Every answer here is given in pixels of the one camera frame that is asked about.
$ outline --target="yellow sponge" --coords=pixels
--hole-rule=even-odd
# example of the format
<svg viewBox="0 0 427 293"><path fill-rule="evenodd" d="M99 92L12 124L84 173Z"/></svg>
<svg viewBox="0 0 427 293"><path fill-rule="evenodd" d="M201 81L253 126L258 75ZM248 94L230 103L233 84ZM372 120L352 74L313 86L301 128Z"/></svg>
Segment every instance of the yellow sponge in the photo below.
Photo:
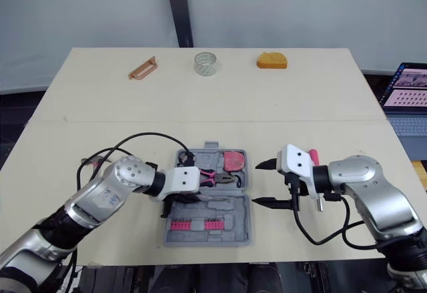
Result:
<svg viewBox="0 0 427 293"><path fill-rule="evenodd" d="M256 65L259 68L286 68L288 61L282 53L262 53L258 57Z"/></svg>

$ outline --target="laptop screen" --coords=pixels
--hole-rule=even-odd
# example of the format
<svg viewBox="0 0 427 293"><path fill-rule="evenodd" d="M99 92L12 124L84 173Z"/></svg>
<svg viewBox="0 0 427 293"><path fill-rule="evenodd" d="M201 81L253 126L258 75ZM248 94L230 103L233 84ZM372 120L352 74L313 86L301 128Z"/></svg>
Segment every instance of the laptop screen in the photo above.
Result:
<svg viewBox="0 0 427 293"><path fill-rule="evenodd" d="M380 104L386 113L427 114L427 64L400 64Z"/></svg>

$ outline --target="black pole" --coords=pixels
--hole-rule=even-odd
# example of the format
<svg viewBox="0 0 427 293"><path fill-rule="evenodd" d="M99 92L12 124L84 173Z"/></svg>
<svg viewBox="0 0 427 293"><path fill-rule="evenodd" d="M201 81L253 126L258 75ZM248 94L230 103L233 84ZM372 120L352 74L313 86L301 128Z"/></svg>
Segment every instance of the black pole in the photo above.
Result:
<svg viewBox="0 0 427 293"><path fill-rule="evenodd" d="M193 47L187 0L169 0L180 47Z"/></svg>

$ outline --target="laptop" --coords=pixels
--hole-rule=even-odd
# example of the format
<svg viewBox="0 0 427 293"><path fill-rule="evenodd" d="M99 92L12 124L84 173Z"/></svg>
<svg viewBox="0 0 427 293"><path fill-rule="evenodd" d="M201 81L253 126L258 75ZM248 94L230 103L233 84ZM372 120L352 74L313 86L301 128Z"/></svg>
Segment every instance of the laptop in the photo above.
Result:
<svg viewBox="0 0 427 293"><path fill-rule="evenodd" d="M380 105L409 158L427 160L427 63L401 63Z"/></svg>

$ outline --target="laptop keyboard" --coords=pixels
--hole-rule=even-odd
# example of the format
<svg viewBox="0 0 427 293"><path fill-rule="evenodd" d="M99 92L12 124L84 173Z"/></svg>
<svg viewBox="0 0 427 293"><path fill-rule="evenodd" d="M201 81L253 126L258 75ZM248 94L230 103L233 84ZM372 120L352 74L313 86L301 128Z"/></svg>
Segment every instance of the laptop keyboard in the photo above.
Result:
<svg viewBox="0 0 427 293"><path fill-rule="evenodd" d="M427 136L427 117L389 117L398 136Z"/></svg>

